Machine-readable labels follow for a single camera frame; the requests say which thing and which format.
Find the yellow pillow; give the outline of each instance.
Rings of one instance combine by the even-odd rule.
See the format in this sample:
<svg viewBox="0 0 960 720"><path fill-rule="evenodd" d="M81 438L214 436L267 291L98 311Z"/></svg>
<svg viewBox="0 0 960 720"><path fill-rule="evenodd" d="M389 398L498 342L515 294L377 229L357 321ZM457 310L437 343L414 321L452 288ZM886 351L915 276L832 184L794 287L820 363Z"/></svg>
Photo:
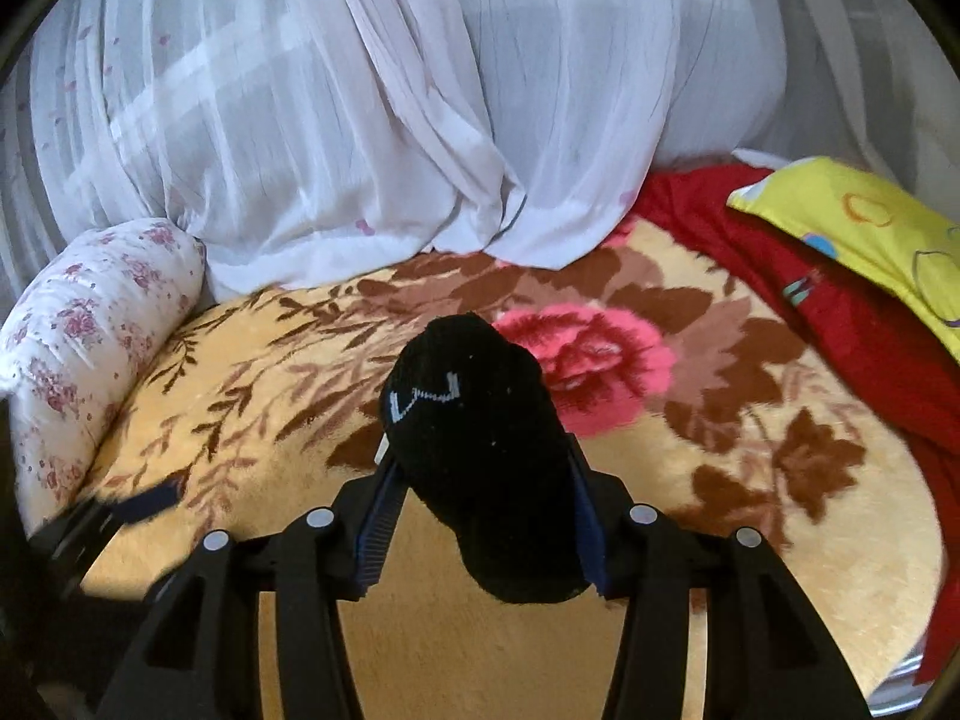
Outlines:
<svg viewBox="0 0 960 720"><path fill-rule="evenodd" d="M794 162L727 204L894 293L960 361L960 224L827 157Z"/></svg>

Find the blue dot on pillow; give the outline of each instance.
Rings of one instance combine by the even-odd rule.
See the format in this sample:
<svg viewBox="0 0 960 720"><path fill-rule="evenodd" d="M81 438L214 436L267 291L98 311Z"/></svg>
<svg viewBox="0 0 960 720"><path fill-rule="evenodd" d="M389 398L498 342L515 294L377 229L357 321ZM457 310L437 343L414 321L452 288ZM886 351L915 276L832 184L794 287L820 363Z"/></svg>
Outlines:
<svg viewBox="0 0 960 720"><path fill-rule="evenodd" d="M829 238L816 233L808 233L803 236L803 242L809 247L814 247L821 254L827 255L832 260L837 258L837 248Z"/></svg>

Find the red cloth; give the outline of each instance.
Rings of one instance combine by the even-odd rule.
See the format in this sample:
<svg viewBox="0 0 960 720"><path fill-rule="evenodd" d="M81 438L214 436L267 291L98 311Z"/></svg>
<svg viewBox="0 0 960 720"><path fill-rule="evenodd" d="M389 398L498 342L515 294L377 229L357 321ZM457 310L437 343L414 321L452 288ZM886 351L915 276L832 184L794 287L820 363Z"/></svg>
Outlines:
<svg viewBox="0 0 960 720"><path fill-rule="evenodd" d="M760 218L726 206L769 175L744 165L648 176L635 213L748 284L811 343L857 397L899 428L930 487L947 548L918 680L960 643L960 365L905 305ZM784 296L809 290L794 306Z"/></svg>

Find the beige plush blanket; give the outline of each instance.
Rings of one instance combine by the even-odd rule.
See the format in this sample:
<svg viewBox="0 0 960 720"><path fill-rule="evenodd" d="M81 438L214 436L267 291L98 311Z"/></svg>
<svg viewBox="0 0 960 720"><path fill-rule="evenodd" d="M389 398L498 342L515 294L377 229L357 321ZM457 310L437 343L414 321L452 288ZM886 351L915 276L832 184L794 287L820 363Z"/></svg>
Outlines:
<svg viewBox="0 0 960 720"><path fill-rule="evenodd" d="M272 533L328 503L373 468L397 352L431 317L467 311L534 351L589 462L637 501L691 528L765 533L865 692L918 640L941 548L904 445L750 290L647 223L559 272L424 255L330 288L263 290L186 325L90 480L124 496L175 475L184 501L119 533L86 588L141 593L212 528ZM275 718L271 600L260 657ZM586 720L600 716L624 608L592 591L553 607L493 600L410 496L381 584L342 615L368 720ZM689 718L705 617L694 598Z"/></svg>

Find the yellow fabric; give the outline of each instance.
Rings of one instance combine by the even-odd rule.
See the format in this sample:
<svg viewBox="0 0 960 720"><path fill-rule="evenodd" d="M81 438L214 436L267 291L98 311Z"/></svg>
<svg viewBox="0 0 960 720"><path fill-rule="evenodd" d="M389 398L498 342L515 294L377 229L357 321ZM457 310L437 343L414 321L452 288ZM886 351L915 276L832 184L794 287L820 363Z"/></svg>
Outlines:
<svg viewBox="0 0 960 720"><path fill-rule="evenodd" d="M727 204L894 293L960 361L960 224L827 157L777 170Z"/></svg>
<svg viewBox="0 0 960 720"><path fill-rule="evenodd" d="M184 499L117 533L85 588L137 596L210 529L275 533L373 471L378 392L431 317L476 311L502 327L518 309L540 312L544 332L581 328L587 351L613 354L629 342L629 312L673 351L670 388L628 423L582 436L590 464L685 527L760 529L871 691L923 635L940 583L936 512L909 451L744 284L649 223L621 238L559 272L424 255L347 284L264 290L187 324L88 480L125 497L173 477ZM638 358L602 359L599 384L616 389ZM564 394L590 386L573 373ZM282 719L274 600L260 607L266 720ZM703 716L709 620L694 601L683 720ZM498 602L414 495L380 584L341 607L370 720L599 718L624 613L592 590L558 605Z"/></svg>

